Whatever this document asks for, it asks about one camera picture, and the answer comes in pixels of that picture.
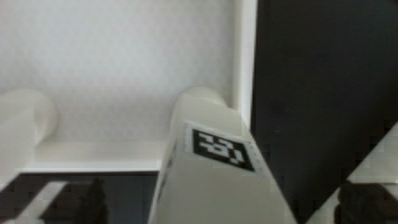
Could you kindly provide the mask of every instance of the black and white object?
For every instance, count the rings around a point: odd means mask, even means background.
[[[250,142],[209,128],[184,124],[184,151],[218,163],[261,174]]]
[[[293,224],[241,115],[206,88],[179,98],[168,141],[149,224]]]

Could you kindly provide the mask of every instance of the black panel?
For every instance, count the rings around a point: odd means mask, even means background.
[[[398,1],[259,1],[252,118],[303,222],[398,119]]]

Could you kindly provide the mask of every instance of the white edge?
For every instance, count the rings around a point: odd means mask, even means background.
[[[232,109],[250,127],[257,0],[234,0],[234,13]]]

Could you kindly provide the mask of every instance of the marker sticker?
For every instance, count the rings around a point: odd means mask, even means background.
[[[190,123],[184,126],[184,150],[248,172],[261,170],[250,142]]]

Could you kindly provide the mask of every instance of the white curved object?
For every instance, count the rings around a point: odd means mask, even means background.
[[[0,95],[0,190],[35,155],[56,126],[56,109],[44,94],[19,89]]]
[[[241,114],[207,88],[174,107],[149,223],[295,223]]]

